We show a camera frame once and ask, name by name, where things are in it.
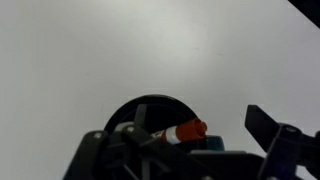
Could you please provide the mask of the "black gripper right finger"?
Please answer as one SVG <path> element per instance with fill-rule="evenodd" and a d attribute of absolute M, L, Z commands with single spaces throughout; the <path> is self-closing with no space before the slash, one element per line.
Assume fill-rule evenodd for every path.
<path fill-rule="evenodd" d="M 301 180 L 296 176 L 298 166 L 320 180 L 320 131 L 306 135 L 295 126 L 276 122 L 257 105 L 247 107 L 245 127 L 266 152 L 260 180 Z"/>

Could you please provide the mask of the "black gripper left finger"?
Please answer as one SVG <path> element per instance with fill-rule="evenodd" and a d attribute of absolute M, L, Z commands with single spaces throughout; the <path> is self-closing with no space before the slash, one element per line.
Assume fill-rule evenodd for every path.
<path fill-rule="evenodd" d="M 170 180 L 189 176 L 194 161 L 188 152 L 154 138 L 144 127 L 146 105 L 133 121 L 114 132 L 85 134 L 63 180 Z"/>

